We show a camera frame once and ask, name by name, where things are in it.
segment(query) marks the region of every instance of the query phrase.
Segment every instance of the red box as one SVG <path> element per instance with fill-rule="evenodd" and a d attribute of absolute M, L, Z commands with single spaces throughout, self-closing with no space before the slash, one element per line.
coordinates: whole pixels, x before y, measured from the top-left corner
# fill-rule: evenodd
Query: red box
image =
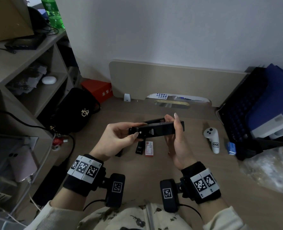
<path fill-rule="evenodd" d="M 112 84 L 104 81 L 88 79 L 81 83 L 83 89 L 88 90 L 92 95 L 102 103 L 113 96 Z"/>

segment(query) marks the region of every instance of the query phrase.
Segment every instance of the woman's right hand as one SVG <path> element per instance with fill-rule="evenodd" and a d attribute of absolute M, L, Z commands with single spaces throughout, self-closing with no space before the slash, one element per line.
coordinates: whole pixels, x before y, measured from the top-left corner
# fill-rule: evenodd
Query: woman's right hand
<path fill-rule="evenodd" d="M 183 127 L 177 113 L 175 113 L 174 117 L 175 118 L 172 118 L 170 115 L 165 115 L 165 121 L 173 122 L 175 127 L 175 134 L 166 135 L 165 140 L 169 148 L 169 156 L 172 158 L 175 166 L 179 170 L 182 170 L 196 163 L 197 160 L 185 138 Z"/>

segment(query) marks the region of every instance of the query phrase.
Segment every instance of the hand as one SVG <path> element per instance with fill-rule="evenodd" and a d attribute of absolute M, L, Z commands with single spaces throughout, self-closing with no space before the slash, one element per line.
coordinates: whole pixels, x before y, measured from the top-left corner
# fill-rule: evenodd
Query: hand
<path fill-rule="evenodd" d="M 138 132 L 129 135 L 129 128 L 146 125 L 146 123 L 110 123 L 106 126 L 99 142 L 89 153 L 91 156 L 106 161 L 111 156 L 115 156 L 123 148 L 133 144 L 134 142 L 142 141 L 137 139 Z"/>
<path fill-rule="evenodd" d="M 182 170 L 196 163 L 197 160 L 184 136 L 183 127 L 178 115 L 175 113 L 175 118 L 165 115 L 165 121 L 173 122 L 175 127 L 175 134 L 165 136 L 165 141 L 169 149 L 168 155 L 172 158 L 175 166 L 179 170 Z"/>

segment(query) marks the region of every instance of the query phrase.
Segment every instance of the zipper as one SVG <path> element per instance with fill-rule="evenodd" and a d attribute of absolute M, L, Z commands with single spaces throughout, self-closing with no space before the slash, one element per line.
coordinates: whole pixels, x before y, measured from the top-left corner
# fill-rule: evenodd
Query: zipper
<path fill-rule="evenodd" d="M 146 202 L 146 210 L 147 210 L 147 215 L 148 215 L 149 230 L 155 230 L 154 222 L 153 222 L 151 203 L 149 201 L 146 201 L 146 200 L 145 200 L 145 202 Z"/>

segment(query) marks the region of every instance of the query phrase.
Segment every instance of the gold logo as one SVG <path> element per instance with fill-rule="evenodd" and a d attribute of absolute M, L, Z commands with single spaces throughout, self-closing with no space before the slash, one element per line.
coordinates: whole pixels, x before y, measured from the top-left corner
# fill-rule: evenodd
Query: gold logo
<path fill-rule="evenodd" d="M 86 110 L 86 109 L 82 110 L 81 112 L 82 112 L 82 116 L 83 116 L 83 117 L 87 116 L 88 113 L 89 113 L 89 111 Z"/>

